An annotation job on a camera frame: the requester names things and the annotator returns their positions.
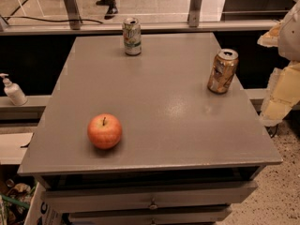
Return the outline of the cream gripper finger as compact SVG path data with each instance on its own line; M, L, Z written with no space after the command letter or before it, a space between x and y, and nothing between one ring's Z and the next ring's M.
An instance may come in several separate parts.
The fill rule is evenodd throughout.
M270 48L278 45L278 35L281 22L273 26L268 32L259 37L257 43L261 46Z
M265 127L282 122L300 101L300 63L291 61L284 69L274 68L263 99L260 121Z

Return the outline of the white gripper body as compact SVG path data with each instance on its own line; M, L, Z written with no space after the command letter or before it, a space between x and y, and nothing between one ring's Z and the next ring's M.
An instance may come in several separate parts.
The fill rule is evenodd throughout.
M282 20L277 46L280 56L290 61L300 61L300 1Z

